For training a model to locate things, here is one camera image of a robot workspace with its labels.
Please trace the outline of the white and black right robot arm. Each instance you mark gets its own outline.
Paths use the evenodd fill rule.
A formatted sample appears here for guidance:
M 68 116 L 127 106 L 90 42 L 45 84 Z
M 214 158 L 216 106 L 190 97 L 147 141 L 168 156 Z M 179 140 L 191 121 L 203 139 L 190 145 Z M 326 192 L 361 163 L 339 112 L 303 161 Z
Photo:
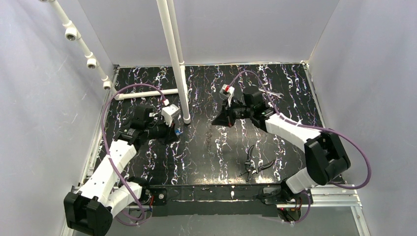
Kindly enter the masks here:
M 212 125 L 232 127 L 238 119 L 249 119 L 255 127 L 279 136 L 304 153 L 305 168 L 283 180 L 271 192 L 257 195 L 264 204 L 297 199 L 301 192 L 326 185 L 350 168 L 351 162 L 338 135 L 294 124 L 269 106 L 257 89 L 245 92 L 244 101 L 234 99 L 229 86 L 220 93 L 225 99 Z

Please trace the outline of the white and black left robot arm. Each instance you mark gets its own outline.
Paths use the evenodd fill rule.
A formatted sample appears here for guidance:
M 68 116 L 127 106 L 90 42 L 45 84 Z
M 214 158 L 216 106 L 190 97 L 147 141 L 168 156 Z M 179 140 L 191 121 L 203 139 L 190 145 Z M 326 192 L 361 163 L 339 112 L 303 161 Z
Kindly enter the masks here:
M 149 140 L 167 145 L 178 140 L 174 118 L 179 107 L 171 104 L 157 113 L 152 107 L 139 105 L 132 118 L 121 125 L 101 161 L 88 181 L 64 200 L 67 226 L 90 236 L 104 236 L 113 219 L 129 204 L 138 203 L 148 183 L 138 177 L 129 181 L 121 172 Z

